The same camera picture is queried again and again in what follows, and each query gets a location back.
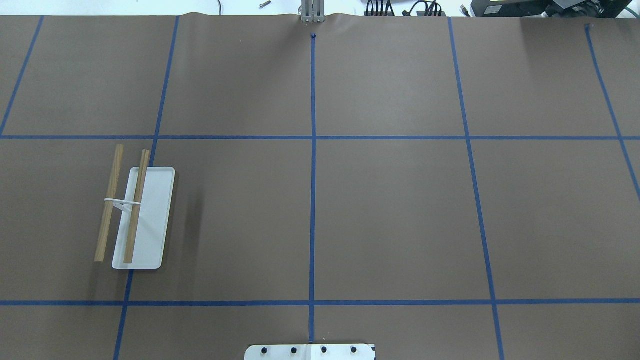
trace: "white label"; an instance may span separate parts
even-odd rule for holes
[[[491,14],[491,13],[498,13],[501,8],[502,8],[502,5],[488,6],[486,8],[486,10],[484,11],[483,15],[488,15],[488,14]]]

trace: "wooden stick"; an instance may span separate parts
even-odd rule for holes
[[[142,192],[145,189],[145,179],[147,178],[147,167],[149,166],[149,150],[142,150],[142,158],[140,159],[140,169],[138,170],[138,182],[136,183],[136,193],[133,197],[134,202],[142,202]],[[129,221],[129,235],[127,237],[127,246],[124,250],[124,263],[131,264],[133,262],[133,248],[136,246],[136,234],[138,233],[138,220],[140,219],[140,205],[135,204],[131,208],[131,219]]]
[[[113,156],[113,165],[111,166],[111,175],[109,176],[109,187],[107,188],[106,198],[113,199],[118,189],[118,178],[120,177],[120,165],[122,164],[122,154],[124,153],[124,145],[116,145],[116,154]],[[107,237],[109,236],[109,227],[111,226],[111,213],[113,212],[113,201],[105,201],[102,209],[102,222],[100,223],[100,233],[98,235],[98,246],[95,249],[94,261],[99,263],[104,261],[104,251],[107,247]]]

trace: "white mounting plate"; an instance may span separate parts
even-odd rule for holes
[[[244,360],[375,360],[375,348],[367,344],[252,345],[244,352]]]
[[[126,201],[133,201],[139,169],[139,167],[134,167],[129,172],[127,192],[124,196]],[[162,265],[174,179],[175,170],[172,167],[147,168],[136,246],[133,250],[133,262],[131,264],[124,263],[124,250],[129,234],[131,214],[123,211],[116,240],[116,250],[111,263],[114,269],[157,269]]]

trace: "metal bracket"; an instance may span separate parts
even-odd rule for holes
[[[324,0],[302,0],[300,10],[302,22],[324,22]]]

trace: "vertical blue line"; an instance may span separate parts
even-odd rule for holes
[[[596,59],[596,52],[593,49],[593,43],[591,41],[591,25],[590,24],[587,24],[584,26],[584,32],[587,35],[587,43],[589,43],[589,50],[591,51],[591,59],[593,60],[593,67],[595,68],[596,75],[598,76],[598,80],[600,81],[600,87],[602,88],[604,99],[607,101],[607,107],[609,108],[609,114],[611,114],[611,120],[613,121],[613,126],[616,128],[616,134],[618,134],[618,141],[620,141],[622,154],[625,156],[625,161],[627,162],[627,167],[629,168],[629,173],[631,174],[631,180],[633,181],[634,186],[636,188],[636,195],[638,196],[638,200],[640,200],[640,186],[638,186],[636,172],[634,172],[634,167],[631,164],[631,159],[629,158],[629,154],[627,152],[627,146],[625,145],[625,139],[622,137],[622,131],[620,131],[620,126],[618,125],[618,118],[616,118],[616,113],[613,111],[613,105],[611,105],[609,92],[607,91],[607,87],[604,85],[604,80],[602,79],[602,74],[600,73],[600,67],[598,66],[598,60]]]
[[[162,89],[162,96],[160,98],[160,107],[158,109],[158,118],[156,120],[156,132],[154,135],[154,143],[151,148],[151,156],[149,159],[149,166],[154,166],[156,159],[156,148],[158,144],[158,136],[160,135],[160,125],[162,123],[162,114],[164,110],[164,99],[166,97],[166,89],[169,85],[169,75],[171,74],[171,64],[173,61],[173,50],[175,49],[175,38],[178,33],[178,24],[180,23],[180,17],[175,17],[175,23],[173,25],[173,36],[171,40],[171,47],[169,49],[169,60],[166,64],[166,72],[164,73],[164,85]],[[127,321],[127,310],[129,308],[129,297],[131,296],[131,284],[133,283],[134,270],[129,270],[129,276],[127,278],[127,287],[124,293],[124,304],[122,305],[122,313],[120,314],[120,325],[118,326],[118,336],[116,337],[116,347],[113,352],[113,360],[118,360],[120,357],[120,346],[122,345],[122,336],[124,335],[124,325]]]
[[[484,216],[482,214],[482,204],[480,202],[480,191],[478,190],[478,183],[476,177],[476,164],[474,161],[474,152],[471,147],[471,137],[469,134],[469,125],[467,122],[467,109],[465,107],[465,98],[462,93],[462,80],[460,78],[460,66],[458,65],[458,52],[456,51],[456,41],[453,34],[453,23],[451,18],[447,18],[449,21],[449,36],[451,38],[451,51],[453,54],[453,66],[456,71],[456,81],[458,83],[458,97],[460,98],[460,110],[462,112],[462,123],[465,127],[465,138],[467,141],[467,153],[469,156],[469,166],[471,168],[471,180],[474,185],[474,195],[476,197],[476,210],[478,213],[478,224],[480,226],[480,237],[482,239],[482,248],[484,252],[484,266],[486,268],[486,277],[489,282],[489,294],[492,300],[493,310],[493,324],[495,326],[495,337],[498,343],[498,354],[500,360],[504,360],[504,348],[502,346],[502,331],[500,330],[500,319],[498,317],[498,306],[495,303],[495,287],[493,285],[493,273],[491,270],[491,260],[489,258],[489,246],[486,241],[486,232],[484,231]]]
[[[173,25],[173,37],[171,39],[171,47],[169,48],[169,60],[166,63],[166,72],[164,73],[164,85],[162,87],[162,96],[160,96],[160,107],[158,107],[158,118],[156,120],[156,131],[154,133],[154,144],[151,148],[151,156],[149,157],[149,166],[154,166],[156,160],[156,147],[158,145],[158,136],[160,136],[160,126],[162,125],[162,114],[164,112],[164,100],[166,98],[166,89],[169,86],[169,75],[171,75],[171,64],[173,63],[173,50],[175,49],[175,38],[178,35],[178,25],[180,17],[175,17]]]
[[[0,136],[2,136],[2,133],[4,132],[4,127],[6,126],[7,120],[9,120],[9,114],[11,113],[11,108],[13,106],[15,96],[18,94],[18,89],[20,88],[20,83],[22,82],[24,71],[27,69],[27,64],[29,63],[29,59],[31,58],[33,47],[36,45],[36,40],[38,39],[38,34],[40,34],[40,29],[42,28],[43,21],[44,21],[44,16],[41,16],[40,20],[38,21],[38,27],[36,28],[36,32],[33,34],[33,38],[31,39],[31,45],[29,45],[27,56],[25,56],[24,63],[22,63],[22,68],[20,69],[18,80],[16,80],[15,86],[13,87],[13,92],[11,93],[11,99],[9,99],[9,104],[6,106],[6,111],[4,112],[2,124],[0,124]]]
[[[311,212],[309,244],[309,343],[315,340],[316,309],[316,34],[311,34]]]

